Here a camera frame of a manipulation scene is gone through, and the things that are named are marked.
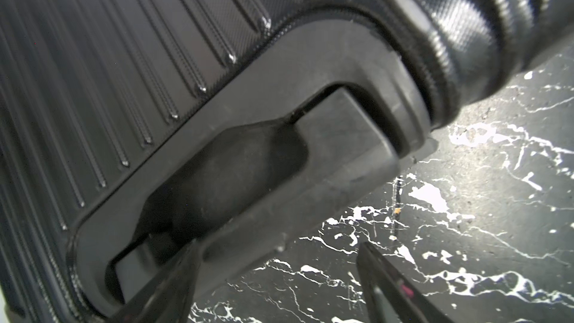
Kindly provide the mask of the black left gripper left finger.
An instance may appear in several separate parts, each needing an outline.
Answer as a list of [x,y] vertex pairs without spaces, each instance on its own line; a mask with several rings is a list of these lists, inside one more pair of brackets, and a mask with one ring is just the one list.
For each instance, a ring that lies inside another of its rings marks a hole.
[[107,321],[188,321],[201,263],[200,245],[192,241]]

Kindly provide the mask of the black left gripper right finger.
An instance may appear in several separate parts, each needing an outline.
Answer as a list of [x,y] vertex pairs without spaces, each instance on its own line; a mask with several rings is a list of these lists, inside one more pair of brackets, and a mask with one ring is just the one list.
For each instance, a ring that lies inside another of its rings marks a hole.
[[371,243],[360,244],[356,263],[369,321],[453,323]]

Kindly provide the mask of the black hard-shell suitcase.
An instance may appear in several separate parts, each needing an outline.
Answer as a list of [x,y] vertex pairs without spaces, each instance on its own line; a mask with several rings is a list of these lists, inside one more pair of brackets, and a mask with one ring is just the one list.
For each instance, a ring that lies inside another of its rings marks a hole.
[[573,0],[1,0],[10,322],[194,300],[397,176],[573,35]]

